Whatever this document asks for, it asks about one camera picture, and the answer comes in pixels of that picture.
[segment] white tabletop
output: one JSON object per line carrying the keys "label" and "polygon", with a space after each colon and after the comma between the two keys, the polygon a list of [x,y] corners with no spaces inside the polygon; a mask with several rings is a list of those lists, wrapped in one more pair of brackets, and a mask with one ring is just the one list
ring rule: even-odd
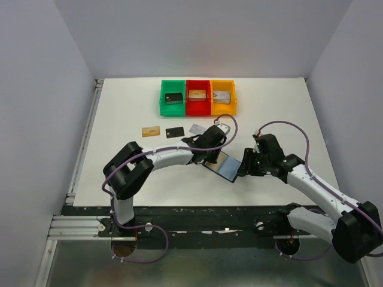
{"label": "white tabletop", "polygon": [[[101,191],[104,166],[128,142],[155,147],[178,142],[167,139],[165,129],[183,126],[192,136],[193,123],[209,127],[213,117],[161,117],[161,80],[174,78],[128,78],[104,81],[89,138],[82,170],[76,185],[74,206],[108,206],[109,196]],[[262,124],[287,120],[298,124],[311,140],[310,167],[330,184],[338,187],[314,108],[303,78],[237,78],[238,98],[236,139],[223,151],[242,160],[244,148],[253,147],[251,135]],[[223,123],[234,125],[229,118]],[[142,138],[141,128],[160,126],[161,135]],[[273,133],[285,154],[304,156],[305,140],[294,128],[276,124],[264,129]],[[134,197],[135,206],[266,206],[291,202],[312,204],[302,193],[277,178],[246,176],[234,184],[202,166],[172,166],[150,174]]]}

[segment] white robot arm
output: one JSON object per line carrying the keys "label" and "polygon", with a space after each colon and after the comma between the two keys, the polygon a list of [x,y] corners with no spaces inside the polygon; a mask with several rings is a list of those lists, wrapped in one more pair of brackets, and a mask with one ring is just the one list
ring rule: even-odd
{"label": "white robot arm", "polygon": [[378,210],[372,203],[359,203],[320,179],[312,170],[308,172],[302,159],[294,154],[283,153],[274,135],[254,138],[256,147],[245,149],[238,175],[264,176],[270,173],[304,193],[327,215],[317,214],[292,203],[282,208],[265,229],[286,231],[291,228],[306,231],[332,244],[348,262],[356,262],[382,245],[380,232],[360,213],[345,204],[347,202],[357,206],[381,226]]}
{"label": "white robot arm", "polygon": [[104,175],[113,172],[128,158],[140,153],[147,153],[133,161],[135,168],[130,170],[127,166],[117,172],[109,181],[109,186],[115,194],[113,210],[115,217],[121,224],[126,224],[134,217],[133,196],[141,189],[148,175],[158,169],[174,165],[187,165],[208,161],[215,163],[220,149],[214,151],[196,151],[190,148],[213,148],[225,143],[230,127],[225,124],[211,126],[204,134],[184,138],[178,143],[156,148],[141,148],[136,142],[128,143],[104,167]]}

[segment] card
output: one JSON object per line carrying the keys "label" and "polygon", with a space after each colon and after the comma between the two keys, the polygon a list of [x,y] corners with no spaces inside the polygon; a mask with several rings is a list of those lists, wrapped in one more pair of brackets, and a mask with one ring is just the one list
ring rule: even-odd
{"label": "card", "polygon": [[206,91],[189,90],[189,100],[206,100]]}
{"label": "card", "polygon": [[213,101],[215,103],[230,103],[230,92],[229,91],[213,91]]}
{"label": "card", "polygon": [[192,133],[194,135],[202,135],[206,130],[206,127],[201,127],[198,124],[193,124],[189,130],[189,133]]}
{"label": "card", "polygon": [[227,179],[230,182],[235,182],[241,162],[221,151],[217,163],[206,162],[202,165],[212,172],[222,176],[224,179]]}
{"label": "card", "polygon": [[147,136],[159,136],[159,135],[161,135],[160,126],[142,128],[143,138],[146,138]]}
{"label": "card", "polygon": [[166,138],[172,139],[179,136],[185,136],[184,127],[173,127],[171,129],[166,129]]}
{"label": "card", "polygon": [[182,103],[184,97],[182,93],[167,93],[165,94],[165,103],[167,105],[174,105],[176,103]]}

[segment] credit card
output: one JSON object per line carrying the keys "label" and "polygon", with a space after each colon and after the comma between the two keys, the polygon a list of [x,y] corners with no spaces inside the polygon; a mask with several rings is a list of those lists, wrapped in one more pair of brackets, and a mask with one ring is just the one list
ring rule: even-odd
{"label": "credit card", "polygon": [[206,100],[206,91],[204,90],[190,90],[189,100]]}
{"label": "credit card", "polygon": [[184,100],[182,93],[168,93],[165,94],[165,103],[167,105],[174,105],[182,103]]}
{"label": "credit card", "polygon": [[218,156],[217,163],[203,163],[212,172],[222,176],[230,182],[235,182],[237,171],[241,166],[241,162],[221,151]]}
{"label": "credit card", "polygon": [[179,136],[185,136],[184,127],[173,127],[171,129],[166,129],[166,138],[172,139]]}
{"label": "credit card", "polygon": [[143,138],[146,138],[147,136],[159,136],[159,135],[161,135],[160,126],[142,128]]}
{"label": "credit card", "polygon": [[189,133],[192,133],[194,135],[201,135],[207,130],[206,127],[202,127],[198,124],[193,124],[189,130]]}

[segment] purple cable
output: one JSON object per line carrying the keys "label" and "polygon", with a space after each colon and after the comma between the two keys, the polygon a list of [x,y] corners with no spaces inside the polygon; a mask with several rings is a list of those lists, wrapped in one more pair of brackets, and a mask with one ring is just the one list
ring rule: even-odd
{"label": "purple cable", "polygon": [[[309,137],[307,135],[307,133],[302,129],[300,128],[299,126],[297,126],[296,124],[293,124],[289,121],[271,121],[270,123],[267,123],[267,124],[264,124],[263,126],[261,126],[258,131],[261,132],[261,130],[271,124],[288,124],[290,126],[293,126],[295,127],[296,129],[298,129],[302,134],[303,136],[305,137],[306,139],[306,154],[305,154],[305,168],[306,168],[306,171],[308,173],[308,175],[319,185],[321,186],[322,188],[324,188],[328,193],[330,193],[333,197],[337,198],[338,200],[340,201],[343,201],[343,198],[336,194],[334,191],[332,191],[330,188],[328,188],[323,182],[321,182],[319,179],[317,179],[313,174],[312,172],[310,171],[310,168],[309,168],[309,163],[308,163],[308,159],[309,159],[309,152],[310,152],[310,141],[309,141]],[[363,212],[359,207],[357,206],[354,206],[352,203],[350,203],[349,201],[345,200],[344,203],[353,208],[354,210],[356,210],[357,212],[359,212],[364,218],[366,218],[379,232],[380,234],[383,236],[383,230],[382,228],[371,218],[369,217],[365,212]],[[379,254],[367,254],[366,256],[369,256],[369,257],[383,257],[383,252],[379,253]]]}
{"label": "purple cable", "polygon": [[[165,148],[159,148],[157,149],[155,152],[160,152],[160,151],[169,151],[169,150],[172,150],[172,149],[184,149],[184,150],[188,150],[188,151],[215,151],[216,149],[221,149],[221,148],[224,148],[225,146],[227,146],[228,144],[230,144],[234,138],[236,137],[237,135],[237,132],[238,132],[238,123],[237,121],[235,120],[235,118],[232,116],[232,115],[229,115],[229,114],[221,114],[220,116],[218,116],[215,120],[219,120],[221,117],[223,116],[228,116],[230,117],[233,122],[234,122],[234,125],[235,125],[235,131],[234,131],[234,134],[232,136],[232,138],[227,141],[226,143],[224,143],[223,145],[220,145],[220,146],[217,146],[215,148],[191,148],[191,147],[186,147],[186,146],[167,146]],[[144,155],[149,155],[149,154],[153,154],[154,151],[146,151],[146,152],[142,152],[140,154],[137,154],[131,158],[129,158],[128,160],[124,161],[121,165],[119,165],[115,170],[113,170],[113,172],[105,179],[105,181],[102,183],[102,186],[101,186],[101,189],[102,191],[104,191],[105,193],[109,194],[111,196],[111,201],[110,201],[110,206],[111,206],[111,213],[113,214],[113,217],[114,217],[114,221],[115,223],[122,229],[125,229],[125,230],[132,230],[132,229],[137,229],[137,228],[143,228],[143,227],[153,227],[153,228],[156,228],[156,229],[159,229],[164,235],[165,235],[165,240],[166,240],[166,246],[162,252],[162,254],[156,258],[156,259],[151,259],[151,260],[134,260],[134,259],[126,259],[126,258],[122,258],[122,257],[118,257],[115,253],[114,253],[114,246],[112,246],[112,252],[114,254],[114,257],[122,260],[122,261],[126,261],[126,262],[132,262],[132,263],[153,263],[153,262],[156,262],[158,260],[160,260],[161,258],[163,258],[166,254],[166,252],[168,251],[168,247],[169,247],[169,237],[168,235],[166,234],[166,231],[159,227],[158,225],[137,225],[137,226],[124,226],[122,225],[121,223],[118,222],[117,218],[114,216],[115,214],[115,209],[114,209],[114,197],[115,197],[115,194],[109,190],[107,190],[105,187],[106,185],[108,184],[109,180],[119,171],[121,170],[124,166],[126,166],[128,163],[136,160],[137,158],[139,157],[142,157]]]}

